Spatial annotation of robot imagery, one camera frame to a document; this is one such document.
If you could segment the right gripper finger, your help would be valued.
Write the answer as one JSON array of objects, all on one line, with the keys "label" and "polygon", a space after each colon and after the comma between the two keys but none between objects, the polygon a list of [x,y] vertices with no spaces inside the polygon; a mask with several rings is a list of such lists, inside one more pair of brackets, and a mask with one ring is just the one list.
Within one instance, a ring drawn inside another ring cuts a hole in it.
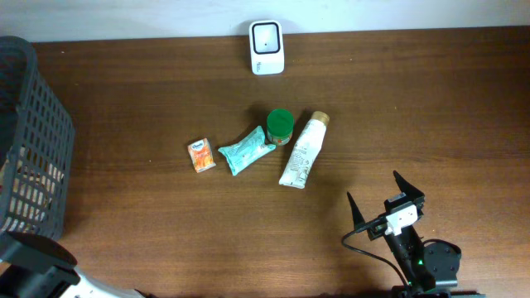
[{"label": "right gripper finger", "polygon": [[351,208],[354,230],[365,230],[366,223],[364,221],[364,217],[361,214],[359,207],[355,203],[352,194],[347,192],[347,197]]},{"label": "right gripper finger", "polygon": [[393,176],[397,183],[397,187],[409,199],[418,199],[425,196],[422,191],[420,191],[417,187],[405,180],[397,171],[393,171]]}]

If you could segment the white tube gold cap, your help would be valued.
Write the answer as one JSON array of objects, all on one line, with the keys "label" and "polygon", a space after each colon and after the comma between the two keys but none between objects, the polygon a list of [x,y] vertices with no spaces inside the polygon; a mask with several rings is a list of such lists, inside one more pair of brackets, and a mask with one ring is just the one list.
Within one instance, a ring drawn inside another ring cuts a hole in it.
[{"label": "white tube gold cap", "polygon": [[330,116],[315,111],[296,140],[279,185],[304,189],[312,165],[322,148]]}]

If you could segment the green lid jar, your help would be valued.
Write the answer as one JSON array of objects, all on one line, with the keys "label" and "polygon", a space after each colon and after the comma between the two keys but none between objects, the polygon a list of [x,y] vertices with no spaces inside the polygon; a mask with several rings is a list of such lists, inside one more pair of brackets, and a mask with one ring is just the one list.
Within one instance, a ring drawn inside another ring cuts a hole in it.
[{"label": "green lid jar", "polygon": [[295,120],[286,109],[274,109],[267,116],[267,138],[277,146],[286,145],[292,138]]}]

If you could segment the teal wipes packet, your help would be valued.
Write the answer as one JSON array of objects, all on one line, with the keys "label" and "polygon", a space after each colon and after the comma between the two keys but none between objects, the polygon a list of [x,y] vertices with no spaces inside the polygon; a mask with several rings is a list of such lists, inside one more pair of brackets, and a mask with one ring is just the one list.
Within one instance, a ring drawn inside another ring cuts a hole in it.
[{"label": "teal wipes packet", "polygon": [[218,149],[225,157],[233,176],[277,148],[274,144],[266,143],[265,138],[263,128],[257,126],[240,142]]}]

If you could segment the orange tissue packet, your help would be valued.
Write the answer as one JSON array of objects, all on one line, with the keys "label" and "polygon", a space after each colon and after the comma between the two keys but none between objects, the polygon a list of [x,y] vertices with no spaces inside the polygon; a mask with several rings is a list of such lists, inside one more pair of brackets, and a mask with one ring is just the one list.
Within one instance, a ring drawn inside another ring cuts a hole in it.
[{"label": "orange tissue packet", "polygon": [[216,166],[211,146],[207,138],[191,143],[187,147],[187,150],[197,173],[201,173]]}]

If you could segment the glutinous rice bag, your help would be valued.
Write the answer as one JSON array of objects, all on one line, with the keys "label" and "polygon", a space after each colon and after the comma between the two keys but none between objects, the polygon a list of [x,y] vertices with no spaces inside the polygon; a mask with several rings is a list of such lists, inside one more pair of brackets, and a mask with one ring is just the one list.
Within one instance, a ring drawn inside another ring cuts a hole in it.
[{"label": "glutinous rice bag", "polygon": [[11,147],[1,169],[1,230],[59,238],[67,185],[64,170],[50,158]]}]

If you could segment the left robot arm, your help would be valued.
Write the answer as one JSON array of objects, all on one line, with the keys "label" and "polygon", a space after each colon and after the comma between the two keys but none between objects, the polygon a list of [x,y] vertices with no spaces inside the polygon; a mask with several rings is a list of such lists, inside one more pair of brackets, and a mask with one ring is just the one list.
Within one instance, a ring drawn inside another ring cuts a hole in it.
[{"label": "left robot arm", "polygon": [[30,233],[1,233],[1,296],[32,297],[137,297],[146,293],[119,289],[86,275],[75,257],[56,241]]}]

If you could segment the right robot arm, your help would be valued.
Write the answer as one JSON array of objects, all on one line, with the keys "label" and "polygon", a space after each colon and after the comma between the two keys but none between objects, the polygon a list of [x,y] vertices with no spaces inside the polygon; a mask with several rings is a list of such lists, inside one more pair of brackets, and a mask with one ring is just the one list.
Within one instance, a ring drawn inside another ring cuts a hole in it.
[{"label": "right robot arm", "polygon": [[[352,194],[347,194],[354,227],[342,237],[342,246],[383,262],[397,273],[402,284],[392,288],[391,297],[481,297],[476,291],[454,290],[462,258],[460,247],[437,238],[424,240],[418,235],[413,224],[423,216],[425,195],[397,171],[393,176],[400,193],[386,199],[385,212],[370,221],[364,219]],[[362,232],[371,241],[383,238],[397,262],[393,264],[346,242]]]}]

